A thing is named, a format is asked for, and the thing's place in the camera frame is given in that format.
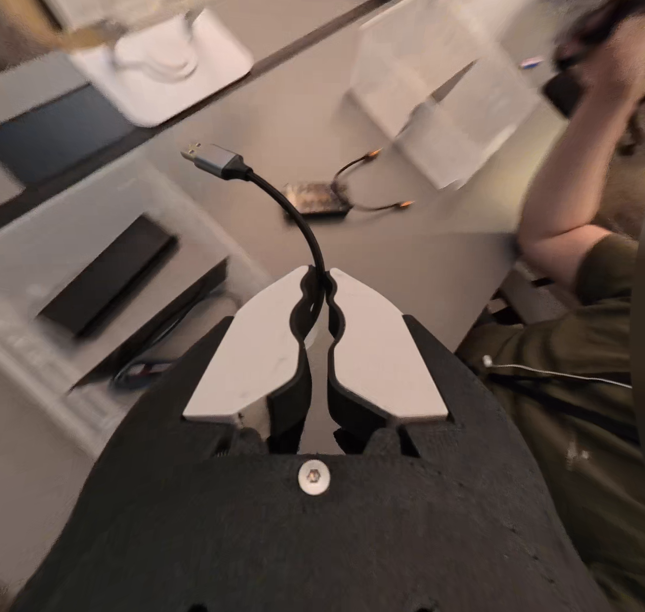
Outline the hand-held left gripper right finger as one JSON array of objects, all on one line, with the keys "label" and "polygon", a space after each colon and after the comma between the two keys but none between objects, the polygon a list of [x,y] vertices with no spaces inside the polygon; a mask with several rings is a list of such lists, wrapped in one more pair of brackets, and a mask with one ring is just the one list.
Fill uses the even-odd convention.
[{"label": "hand-held left gripper right finger", "polygon": [[340,269],[328,277],[329,314],[338,323],[332,389],[387,424],[446,421],[448,408],[401,310]]}]

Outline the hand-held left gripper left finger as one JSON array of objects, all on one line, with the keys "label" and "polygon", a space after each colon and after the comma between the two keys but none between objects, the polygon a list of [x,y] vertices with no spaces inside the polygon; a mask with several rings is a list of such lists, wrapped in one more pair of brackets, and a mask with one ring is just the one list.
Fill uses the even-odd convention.
[{"label": "hand-held left gripper left finger", "polygon": [[290,318],[304,297],[301,266],[269,285],[235,314],[193,391],[183,417],[236,428],[270,428],[268,396],[295,378],[299,343]]}]

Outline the clear plastic storage box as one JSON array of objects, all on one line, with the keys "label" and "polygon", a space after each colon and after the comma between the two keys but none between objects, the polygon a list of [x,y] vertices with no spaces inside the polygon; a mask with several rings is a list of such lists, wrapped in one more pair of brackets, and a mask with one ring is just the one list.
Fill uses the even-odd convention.
[{"label": "clear plastic storage box", "polygon": [[[133,299],[85,342],[37,317],[141,214],[179,239],[178,250]],[[90,457],[131,407],[105,382],[80,383],[218,263],[224,286],[246,302],[270,277],[178,185],[128,158],[1,228],[1,373]]]},{"label": "clear plastic storage box", "polygon": [[363,24],[349,92],[437,190],[468,182],[538,102],[458,0],[403,0]]}]

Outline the person's right forearm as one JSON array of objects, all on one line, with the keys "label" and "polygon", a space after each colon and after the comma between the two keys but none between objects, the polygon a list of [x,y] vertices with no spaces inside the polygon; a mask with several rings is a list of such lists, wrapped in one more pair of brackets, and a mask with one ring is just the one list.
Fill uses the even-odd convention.
[{"label": "person's right forearm", "polygon": [[644,65],[597,69],[529,187],[517,230],[520,252],[568,289],[589,251],[609,235],[593,221],[615,149],[643,95]]}]

